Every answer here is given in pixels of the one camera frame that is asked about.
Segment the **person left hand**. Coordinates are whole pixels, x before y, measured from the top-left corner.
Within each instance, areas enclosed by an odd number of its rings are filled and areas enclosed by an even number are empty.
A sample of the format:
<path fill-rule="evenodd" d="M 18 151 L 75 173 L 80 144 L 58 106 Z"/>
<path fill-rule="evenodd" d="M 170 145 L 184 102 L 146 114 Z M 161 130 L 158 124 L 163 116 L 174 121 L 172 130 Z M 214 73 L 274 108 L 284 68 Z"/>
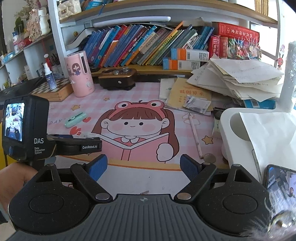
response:
<path fill-rule="evenodd" d="M 23 163 L 15 162 L 1 170 L 1 205 L 8 212 L 13 197 L 37 174 L 37 170 Z"/>

